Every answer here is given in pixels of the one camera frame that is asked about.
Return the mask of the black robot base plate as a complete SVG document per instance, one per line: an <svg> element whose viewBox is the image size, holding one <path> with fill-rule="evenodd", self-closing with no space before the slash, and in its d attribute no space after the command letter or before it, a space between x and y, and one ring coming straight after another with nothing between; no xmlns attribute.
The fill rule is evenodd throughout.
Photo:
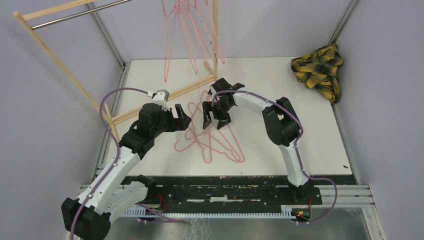
<svg viewBox="0 0 424 240"><path fill-rule="evenodd" d="M148 193L138 203L166 214L268 214L282 206L322 205L323 185L357 185L353 175L316 175L308 192L297 193L283 175L150 176Z"/></svg>

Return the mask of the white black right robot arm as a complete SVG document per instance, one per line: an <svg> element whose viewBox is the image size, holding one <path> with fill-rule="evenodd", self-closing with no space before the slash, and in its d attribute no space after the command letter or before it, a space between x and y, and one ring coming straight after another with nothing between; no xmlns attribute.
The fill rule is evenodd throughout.
<svg viewBox="0 0 424 240"><path fill-rule="evenodd" d="M295 204L306 201L313 184L299 149L303 126L290 100L286 97L272 100L249 90L244 84L231 85L224 78L213 83L207 94L211 99L202 102L203 129L212 120L217 120L218 130L230 124L229 111L233 107L243 107L261 115L268 138L281 151L287 169L289 199Z"/></svg>

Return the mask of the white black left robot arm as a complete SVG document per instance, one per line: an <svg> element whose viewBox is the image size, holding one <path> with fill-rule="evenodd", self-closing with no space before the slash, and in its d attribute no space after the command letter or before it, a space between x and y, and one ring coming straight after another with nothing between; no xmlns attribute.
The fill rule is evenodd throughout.
<svg viewBox="0 0 424 240"><path fill-rule="evenodd" d="M180 104L171 108L158 103L146 103L139 111L138 120L117 144L117 154L97 178L77 198L66 198L61 205L65 229L69 239L103 240L112 224L132 206L143 201L150 204L157 198L154 181L142 177L132 181L124 190L115 193L128 173L145 157L162 133L185 131L192 119Z"/></svg>

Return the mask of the pink wire hanger with hook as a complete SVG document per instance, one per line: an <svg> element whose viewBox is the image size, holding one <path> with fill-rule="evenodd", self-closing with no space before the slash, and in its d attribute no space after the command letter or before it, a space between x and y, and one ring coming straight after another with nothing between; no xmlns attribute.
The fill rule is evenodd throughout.
<svg viewBox="0 0 424 240"><path fill-rule="evenodd" d="M183 152L188 149L199 148L202 151L212 147L212 139L207 133L199 135L193 134L191 131L186 132L183 137L177 140L174 144L174 149L177 152Z"/></svg>

